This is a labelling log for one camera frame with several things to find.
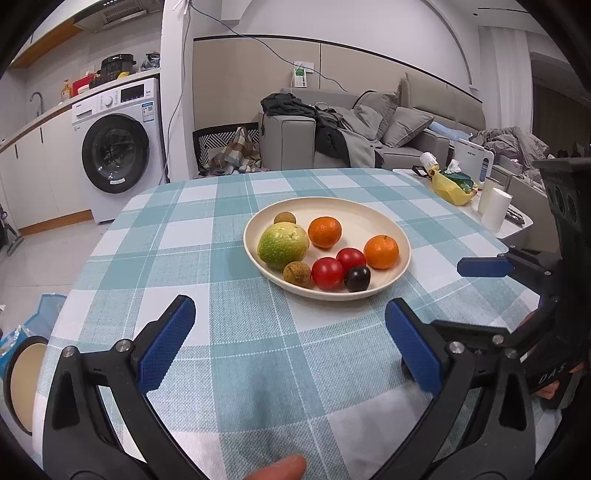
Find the orange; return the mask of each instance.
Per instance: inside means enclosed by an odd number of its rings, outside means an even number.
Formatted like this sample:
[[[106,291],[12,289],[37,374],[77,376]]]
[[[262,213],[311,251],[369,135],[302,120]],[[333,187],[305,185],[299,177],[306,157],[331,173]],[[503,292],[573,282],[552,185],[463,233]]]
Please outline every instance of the orange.
[[[343,233],[339,221],[332,217],[318,217],[308,227],[310,242],[318,248],[330,248]]]
[[[379,270],[392,267],[400,255],[396,240],[388,235],[370,238],[363,248],[363,254],[369,266]]]

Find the range hood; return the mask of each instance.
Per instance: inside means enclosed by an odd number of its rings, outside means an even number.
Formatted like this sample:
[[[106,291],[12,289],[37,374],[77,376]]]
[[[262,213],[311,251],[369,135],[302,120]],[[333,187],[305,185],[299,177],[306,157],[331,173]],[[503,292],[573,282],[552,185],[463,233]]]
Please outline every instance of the range hood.
[[[74,17],[74,25],[93,33],[162,10],[164,0],[102,0]]]

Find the cushion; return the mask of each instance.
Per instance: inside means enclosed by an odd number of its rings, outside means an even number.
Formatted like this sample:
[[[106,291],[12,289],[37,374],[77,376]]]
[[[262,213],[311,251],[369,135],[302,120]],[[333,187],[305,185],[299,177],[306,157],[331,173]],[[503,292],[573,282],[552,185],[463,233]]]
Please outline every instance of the cushion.
[[[445,125],[442,125],[437,122],[432,122],[429,125],[429,129],[434,131],[436,134],[443,135],[444,137],[449,138],[449,140],[456,141],[459,139],[462,140],[470,140],[471,135],[466,133],[462,130],[454,130],[453,128],[448,128]]]
[[[402,147],[433,122],[433,115],[399,106],[382,143],[392,148]]]
[[[379,125],[378,133],[375,138],[380,139],[388,130],[396,107],[398,106],[398,94],[394,92],[365,92],[355,106],[365,105],[374,109],[377,113],[382,115],[382,122]]]

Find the white plate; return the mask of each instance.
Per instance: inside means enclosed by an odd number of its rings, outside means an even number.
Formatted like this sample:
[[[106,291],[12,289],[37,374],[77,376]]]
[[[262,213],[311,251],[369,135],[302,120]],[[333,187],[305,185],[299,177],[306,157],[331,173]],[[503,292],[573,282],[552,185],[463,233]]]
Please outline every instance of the white plate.
[[[293,213],[297,224],[306,232],[312,220],[322,216],[334,217],[342,225],[343,235],[332,248],[323,250],[310,243],[310,249],[303,260],[310,268],[319,258],[336,258],[339,250],[345,247],[353,247],[363,251],[367,241],[376,235],[388,235],[394,238],[400,249],[400,258],[388,270],[371,268],[371,282],[369,288],[365,291],[352,293],[347,291],[344,286],[341,290],[323,291],[318,287],[303,288],[292,285],[283,280],[283,272],[267,267],[256,253],[261,235],[273,225],[273,220],[281,212]],[[248,258],[269,280],[287,291],[319,300],[356,300],[375,295],[388,288],[402,276],[408,268],[411,255],[411,247],[406,234],[383,213],[360,203],[331,197],[302,197],[269,205],[258,212],[246,224],[243,241]]]

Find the washing machine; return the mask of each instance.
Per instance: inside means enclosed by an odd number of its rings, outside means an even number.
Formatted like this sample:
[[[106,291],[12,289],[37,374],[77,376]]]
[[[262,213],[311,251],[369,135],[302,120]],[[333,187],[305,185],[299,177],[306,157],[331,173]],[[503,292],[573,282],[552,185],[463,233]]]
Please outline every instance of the washing machine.
[[[72,125],[83,194],[95,222],[114,220],[131,198],[167,182],[157,78],[75,103]]]

